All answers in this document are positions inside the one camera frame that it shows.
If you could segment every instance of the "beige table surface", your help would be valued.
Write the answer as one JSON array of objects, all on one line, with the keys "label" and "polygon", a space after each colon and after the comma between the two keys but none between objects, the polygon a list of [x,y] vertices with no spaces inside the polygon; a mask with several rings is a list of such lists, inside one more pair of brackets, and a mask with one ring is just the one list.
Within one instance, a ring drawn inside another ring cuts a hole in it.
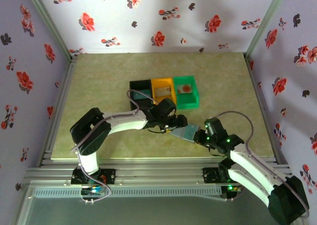
[{"label": "beige table surface", "polygon": [[[69,93],[58,128],[52,159],[76,158],[69,129],[88,110],[119,113],[130,110],[126,91],[129,81],[194,75],[200,94],[200,107],[179,110],[188,122],[204,126],[218,113],[235,110],[252,120],[255,133],[251,149],[259,156],[272,157],[273,151],[260,107],[242,53],[156,53],[156,54],[83,54],[75,66]],[[229,134],[246,141],[251,127],[240,115],[219,118]],[[209,157],[202,146],[168,134],[129,130],[107,137],[97,152],[108,158],[194,158]]]}]

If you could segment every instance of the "vent grille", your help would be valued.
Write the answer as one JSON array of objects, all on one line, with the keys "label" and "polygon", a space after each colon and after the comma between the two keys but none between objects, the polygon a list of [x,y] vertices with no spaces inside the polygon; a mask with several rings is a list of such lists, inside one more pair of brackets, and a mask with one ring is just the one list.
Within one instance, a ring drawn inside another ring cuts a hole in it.
[{"label": "vent grille", "polygon": [[[37,198],[77,198],[81,188],[37,188]],[[214,196],[221,195],[221,187],[144,187],[144,188],[112,188],[112,197],[180,197],[180,196]]]}]

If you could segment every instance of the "floral wallpaper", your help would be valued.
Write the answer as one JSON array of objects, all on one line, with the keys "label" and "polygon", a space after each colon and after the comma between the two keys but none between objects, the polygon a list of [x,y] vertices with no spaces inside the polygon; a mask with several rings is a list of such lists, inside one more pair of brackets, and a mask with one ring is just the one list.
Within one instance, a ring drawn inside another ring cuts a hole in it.
[{"label": "floral wallpaper", "polygon": [[67,59],[30,0],[0,6],[0,224],[8,225],[26,170],[41,156]]},{"label": "floral wallpaper", "polygon": [[272,0],[41,1],[79,54],[245,52]]},{"label": "floral wallpaper", "polygon": [[283,0],[250,59],[275,143],[304,185],[310,224],[317,220],[316,8],[316,0]]}]

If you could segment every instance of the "wire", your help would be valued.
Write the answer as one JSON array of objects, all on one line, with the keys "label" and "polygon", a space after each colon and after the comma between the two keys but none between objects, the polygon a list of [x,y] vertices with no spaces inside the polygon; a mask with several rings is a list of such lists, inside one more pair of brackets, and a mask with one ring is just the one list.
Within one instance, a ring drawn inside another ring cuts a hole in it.
[{"label": "wire", "polygon": [[77,154],[79,166],[80,166],[80,169],[82,170],[82,172],[84,173],[84,175],[85,175],[86,177],[88,177],[89,179],[93,180],[94,182],[96,182],[96,183],[98,183],[98,184],[100,184],[100,185],[103,185],[103,186],[104,186],[105,188],[107,188],[107,190],[109,191],[109,194],[107,194],[107,195],[105,195],[105,196],[103,196],[103,197],[101,197],[101,198],[95,199],[95,200],[94,200],[94,199],[91,199],[90,201],[89,201],[89,200],[85,200],[82,196],[80,196],[81,199],[82,199],[83,201],[85,201],[86,203],[91,203],[91,204],[93,204],[94,202],[97,202],[97,201],[100,201],[100,200],[102,200],[102,199],[104,199],[104,198],[107,198],[107,197],[109,197],[109,196],[112,194],[112,191],[111,191],[110,187],[109,187],[106,183],[103,183],[103,182],[101,182],[101,181],[99,181],[99,180],[93,178],[92,176],[90,176],[90,175],[85,171],[84,167],[82,166],[80,157],[79,157],[79,155],[80,155],[80,154],[79,154],[79,147],[87,140],[87,138],[88,138],[88,137],[99,127],[99,125],[102,124],[103,122],[105,122],[105,121],[107,121],[107,120],[109,120],[109,119],[111,119],[111,118],[117,118],[117,117],[123,117],[123,116],[124,116],[124,117],[126,117],[126,116],[133,116],[133,115],[137,114],[137,113],[140,111],[139,105],[129,96],[129,92],[131,92],[131,91],[132,91],[132,92],[137,92],[137,93],[139,93],[139,94],[142,94],[142,95],[144,95],[145,97],[147,97],[147,98],[149,98],[150,100],[152,100],[152,101],[154,101],[154,102],[157,103],[156,100],[154,100],[154,99],[151,98],[150,96],[144,94],[143,92],[140,92],[140,91],[137,91],[137,90],[128,90],[128,91],[127,91],[127,96],[128,96],[128,98],[129,98],[129,100],[137,107],[137,109],[135,110],[135,112],[132,111],[132,113],[128,113],[128,114],[115,114],[115,115],[112,115],[112,116],[109,116],[109,117],[106,117],[106,118],[102,119],[101,121],[99,121],[99,122],[92,128],[92,130],[89,131],[89,133],[87,133],[87,135],[86,135],[75,147],[73,147],[73,148],[71,149],[72,152],[75,151],[75,153]]},{"label": "wire", "polygon": [[162,132],[154,132],[154,131],[149,130],[149,129],[148,129],[148,131],[149,131],[149,132],[152,132],[152,133],[159,133],[159,134],[162,134]]},{"label": "wire", "polygon": [[104,186],[105,188],[107,188],[107,190],[109,191],[109,194],[106,194],[105,196],[103,196],[103,197],[101,197],[101,198],[98,198],[98,199],[95,199],[95,200],[94,200],[94,199],[91,199],[90,201],[89,201],[89,200],[85,200],[85,199],[83,198],[83,196],[80,195],[81,199],[82,199],[83,201],[85,201],[86,203],[91,203],[91,204],[93,204],[94,202],[97,202],[97,201],[100,201],[100,200],[102,200],[102,199],[105,199],[105,198],[109,197],[109,196],[112,194],[112,191],[111,191],[110,187],[109,187],[106,183],[103,183],[103,182],[101,182],[100,180],[97,180],[97,179],[93,178],[92,176],[90,176],[90,175],[85,171],[83,165],[81,164],[81,160],[80,160],[80,157],[79,157],[79,151],[76,150],[76,152],[77,152],[77,158],[78,158],[78,162],[79,162],[80,169],[82,170],[82,172],[84,173],[84,175],[85,175],[86,177],[88,177],[89,179],[92,179],[93,181],[97,182],[98,184],[103,185],[103,186]]},{"label": "wire", "polygon": [[253,137],[253,134],[254,134],[254,126],[253,126],[253,123],[252,121],[249,119],[248,116],[246,116],[245,114],[241,113],[241,112],[238,112],[238,111],[225,111],[225,112],[222,112],[220,114],[217,114],[216,116],[214,117],[218,117],[218,116],[221,116],[223,114],[226,114],[226,113],[237,113],[237,114],[240,114],[242,115],[243,117],[245,117],[249,123],[250,123],[250,126],[251,126],[251,134],[249,136],[249,138],[247,139],[245,145],[246,145],[246,149],[247,149],[247,152],[249,154],[249,156],[251,156],[255,161],[257,161],[258,163],[260,163],[262,166],[264,166],[269,172],[271,172],[280,182],[282,182],[291,192],[292,194],[299,200],[299,202],[302,204],[302,206],[304,207],[305,211],[306,211],[306,214],[304,216],[300,216],[302,219],[307,219],[309,217],[309,209],[307,207],[307,205],[305,204],[305,202],[302,200],[302,198],[296,193],[296,191],[291,187],[289,186],[279,175],[277,175],[274,171],[272,171],[270,168],[268,168],[264,163],[262,163],[260,160],[258,160],[256,157],[254,157],[253,153],[251,152],[250,148],[249,148],[249,141],[251,140],[251,138]]},{"label": "wire", "polygon": [[78,149],[89,137],[90,135],[99,127],[100,124],[102,124],[103,122],[111,119],[111,118],[117,118],[117,117],[127,117],[127,116],[133,116],[135,114],[137,114],[140,111],[140,107],[139,105],[129,96],[129,92],[137,92],[141,95],[144,95],[145,97],[149,98],[150,100],[154,101],[157,103],[157,101],[153,98],[151,98],[150,96],[144,94],[143,92],[137,91],[137,90],[128,90],[127,91],[127,97],[129,98],[129,100],[137,107],[137,109],[135,111],[132,111],[132,113],[127,113],[127,114],[114,114],[112,116],[106,117],[102,120],[100,120],[90,131],[89,133],[87,133],[87,135],[75,146],[73,147],[70,151],[74,152],[76,149]]}]

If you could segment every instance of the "black bin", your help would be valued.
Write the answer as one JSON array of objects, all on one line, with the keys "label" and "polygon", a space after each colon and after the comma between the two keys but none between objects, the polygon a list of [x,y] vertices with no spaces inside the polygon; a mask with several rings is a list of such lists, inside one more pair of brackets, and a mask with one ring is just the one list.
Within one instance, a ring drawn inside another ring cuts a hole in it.
[{"label": "black bin", "polygon": [[[151,80],[135,80],[135,81],[130,81],[130,90],[147,90],[148,93],[150,94],[149,96],[152,98],[152,85],[151,85]],[[135,97],[137,94],[135,92],[130,92],[130,97],[138,104],[141,110],[148,110],[153,106],[152,100],[146,98],[146,99],[138,99]],[[131,110],[135,110],[137,107],[130,102],[130,107]]]}]

